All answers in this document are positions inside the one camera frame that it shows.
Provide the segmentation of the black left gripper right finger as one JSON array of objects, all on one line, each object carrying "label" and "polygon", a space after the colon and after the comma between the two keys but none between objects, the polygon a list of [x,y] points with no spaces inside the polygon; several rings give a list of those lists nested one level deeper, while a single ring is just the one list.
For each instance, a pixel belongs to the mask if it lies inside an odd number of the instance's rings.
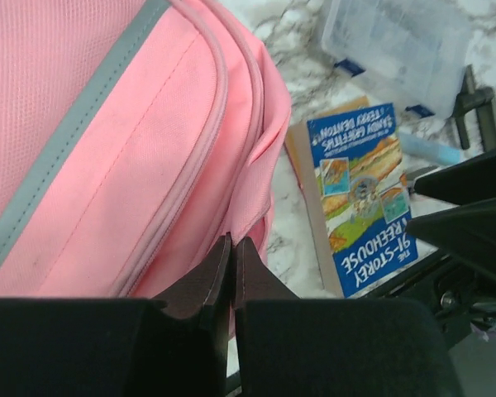
[{"label": "black left gripper right finger", "polygon": [[255,243],[249,237],[242,239],[233,251],[232,307],[240,309],[252,300],[294,300],[293,293],[261,260]]}]

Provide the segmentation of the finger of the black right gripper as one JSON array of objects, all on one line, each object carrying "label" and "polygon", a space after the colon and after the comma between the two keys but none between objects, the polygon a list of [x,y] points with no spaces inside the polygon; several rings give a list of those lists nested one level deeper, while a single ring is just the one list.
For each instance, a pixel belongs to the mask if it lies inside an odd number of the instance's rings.
[{"label": "finger of the black right gripper", "polygon": [[455,205],[496,198],[496,148],[417,178],[414,190]]},{"label": "finger of the black right gripper", "polygon": [[496,283],[496,198],[414,218],[407,233]]}]

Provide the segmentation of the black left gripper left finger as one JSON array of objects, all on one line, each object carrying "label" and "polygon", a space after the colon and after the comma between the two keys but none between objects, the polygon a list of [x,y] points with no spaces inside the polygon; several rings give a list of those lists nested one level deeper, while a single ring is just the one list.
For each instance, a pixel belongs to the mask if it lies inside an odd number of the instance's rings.
[{"label": "black left gripper left finger", "polygon": [[157,298],[161,309],[161,389],[168,396],[223,396],[231,300],[231,236]]}]

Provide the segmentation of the blue treehouse book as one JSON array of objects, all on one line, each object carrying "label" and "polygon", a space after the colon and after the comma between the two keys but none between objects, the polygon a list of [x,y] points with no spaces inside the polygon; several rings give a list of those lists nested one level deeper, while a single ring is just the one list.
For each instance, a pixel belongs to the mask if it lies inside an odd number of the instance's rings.
[{"label": "blue treehouse book", "polygon": [[418,258],[393,104],[307,121],[331,258],[344,298]]}]

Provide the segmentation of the pink student backpack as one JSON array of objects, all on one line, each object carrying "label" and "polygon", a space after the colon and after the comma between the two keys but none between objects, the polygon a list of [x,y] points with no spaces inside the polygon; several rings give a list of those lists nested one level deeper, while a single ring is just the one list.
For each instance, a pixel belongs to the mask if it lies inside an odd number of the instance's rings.
[{"label": "pink student backpack", "polygon": [[216,1],[0,1],[0,298],[153,297],[267,254],[291,114]]}]

